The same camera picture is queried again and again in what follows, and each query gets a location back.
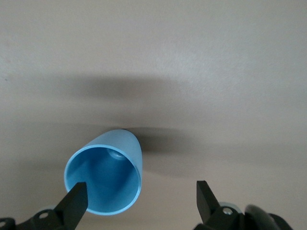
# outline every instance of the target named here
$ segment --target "cup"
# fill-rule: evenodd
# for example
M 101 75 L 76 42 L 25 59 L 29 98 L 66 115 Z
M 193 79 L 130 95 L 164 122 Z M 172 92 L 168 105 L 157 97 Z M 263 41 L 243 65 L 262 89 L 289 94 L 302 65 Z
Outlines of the cup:
M 66 164 L 66 190 L 77 182 L 86 182 L 88 212 L 108 216 L 127 210 L 142 186 L 142 151 L 137 138 L 116 129 L 78 150 Z

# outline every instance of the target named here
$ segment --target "light blue cup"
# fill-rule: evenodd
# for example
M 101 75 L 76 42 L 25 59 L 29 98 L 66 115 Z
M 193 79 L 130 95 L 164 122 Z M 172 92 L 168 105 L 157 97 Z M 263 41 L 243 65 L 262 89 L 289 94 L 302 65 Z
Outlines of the light blue cup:
M 127 210 L 142 185 L 142 151 L 137 138 L 116 129 L 78 150 L 65 168 L 66 190 L 77 182 L 86 182 L 88 212 L 108 216 Z

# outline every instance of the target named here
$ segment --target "bolt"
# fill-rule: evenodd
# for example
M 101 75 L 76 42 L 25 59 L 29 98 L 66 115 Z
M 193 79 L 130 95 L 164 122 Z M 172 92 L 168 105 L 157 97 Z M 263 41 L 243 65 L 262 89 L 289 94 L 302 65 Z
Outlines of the bolt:
M 232 211 L 230 208 L 228 208 L 228 207 L 224 207 L 224 208 L 223 208 L 223 212 L 224 212 L 226 215 L 231 215 L 231 214 L 233 214 L 233 211 Z

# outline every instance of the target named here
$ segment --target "metal screw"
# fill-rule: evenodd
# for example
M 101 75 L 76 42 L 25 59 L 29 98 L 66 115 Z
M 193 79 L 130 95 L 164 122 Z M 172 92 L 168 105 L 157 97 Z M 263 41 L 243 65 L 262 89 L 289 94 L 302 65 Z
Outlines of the metal screw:
M 230 208 L 228 208 L 228 207 L 224 207 L 224 208 L 223 208 L 223 212 L 224 212 L 226 215 L 231 215 L 231 214 L 233 214 L 233 211 L 232 211 Z

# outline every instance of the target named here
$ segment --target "blue cup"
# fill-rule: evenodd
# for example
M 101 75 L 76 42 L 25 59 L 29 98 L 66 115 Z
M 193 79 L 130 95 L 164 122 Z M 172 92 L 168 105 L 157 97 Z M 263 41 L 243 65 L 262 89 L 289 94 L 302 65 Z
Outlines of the blue cup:
M 131 207 L 142 185 L 142 151 L 127 130 L 106 132 L 78 150 L 67 162 L 64 183 L 70 191 L 86 182 L 88 212 L 114 215 Z

